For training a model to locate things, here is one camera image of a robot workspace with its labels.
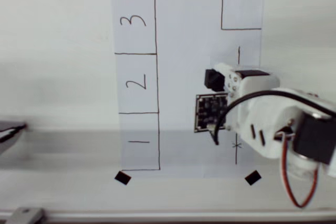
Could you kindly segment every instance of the white wall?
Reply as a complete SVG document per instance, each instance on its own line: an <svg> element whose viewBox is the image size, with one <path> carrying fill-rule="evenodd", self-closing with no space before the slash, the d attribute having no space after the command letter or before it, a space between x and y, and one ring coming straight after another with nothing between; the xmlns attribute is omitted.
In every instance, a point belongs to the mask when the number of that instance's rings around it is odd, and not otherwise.
<svg viewBox="0 0 336 224"><path fill-rule="evenodd" d="M114 220L336 216L335 180L321 177L302 215L283 191L278 163L264 159L258 169L267 179L253 187L234 179L116 184L120 144L110 0L0 3L0 114L23 118L32 130L0 158L4 215L26 205L42 206L53 217ZM336 101L335 17L334 0L266 0L261 65L283 86ZM30 158L13 158L19 149Z"/></svg>

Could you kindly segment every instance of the white robotic arm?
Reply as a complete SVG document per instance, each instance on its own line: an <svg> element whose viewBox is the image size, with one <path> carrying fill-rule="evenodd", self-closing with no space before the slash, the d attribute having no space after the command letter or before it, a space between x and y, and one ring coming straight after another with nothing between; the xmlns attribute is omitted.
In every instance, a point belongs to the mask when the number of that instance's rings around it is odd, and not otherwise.
<svg viewBox="0 0 336 224"><path fill-rule="evenodd" d="M223 63L206 70L205 85L227 95L226 106L218 108L219 117L207 125L216 144L219 129L226 129L266 158L285 157L287 183L288 171L297 178L312 179L315 187L320 163L336 177L336 104L311 93L279 88L279 79L269 72ZM309 200L295 205L304 207Z"/></svg>

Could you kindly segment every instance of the circuit board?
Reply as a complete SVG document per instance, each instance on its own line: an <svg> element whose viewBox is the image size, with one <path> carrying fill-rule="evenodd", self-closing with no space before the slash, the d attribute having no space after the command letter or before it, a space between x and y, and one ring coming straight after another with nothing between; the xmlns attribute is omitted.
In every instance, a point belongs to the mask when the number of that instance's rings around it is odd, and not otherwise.
<svg viewBox="0 0 336 224"><path fill-rule="evenodd" d="M194 132L208 131L208 125L215 125L218 116L227 106L227 93L198 94L196 96Z"/></svg>

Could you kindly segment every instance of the metal bracket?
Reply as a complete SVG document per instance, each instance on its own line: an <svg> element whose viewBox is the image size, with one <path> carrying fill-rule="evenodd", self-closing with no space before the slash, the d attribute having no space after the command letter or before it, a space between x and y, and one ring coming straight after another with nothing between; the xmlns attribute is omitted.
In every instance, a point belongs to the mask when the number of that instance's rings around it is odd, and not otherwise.
<svg viewBox="0 0 336 224"><path fill-rule="evenodd" d="M44 211L42 208L20 207L14 211L5 224L36 224L43 220Z"/></svg>

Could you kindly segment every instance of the black corner marker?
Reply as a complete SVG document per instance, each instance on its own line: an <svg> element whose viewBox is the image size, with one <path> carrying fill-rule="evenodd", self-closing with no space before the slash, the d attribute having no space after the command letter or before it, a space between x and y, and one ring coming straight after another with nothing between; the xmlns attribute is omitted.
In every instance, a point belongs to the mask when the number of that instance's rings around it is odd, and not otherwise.
<svg viewBox="0 0 336 224"><path fill-rule="evenodd" d="M261 179L261 175L255 170L250 175L248 175L245 180L251 185Z"/></svg>
<svg viewBox="0 0 336 224"><path fill-rule="evenodd" d="M114 179L123 183L124 185L127 185L128 182L131 180L131 178L132 177L128 176L126 173L123 173L122 171L119 171Z"/></svg>

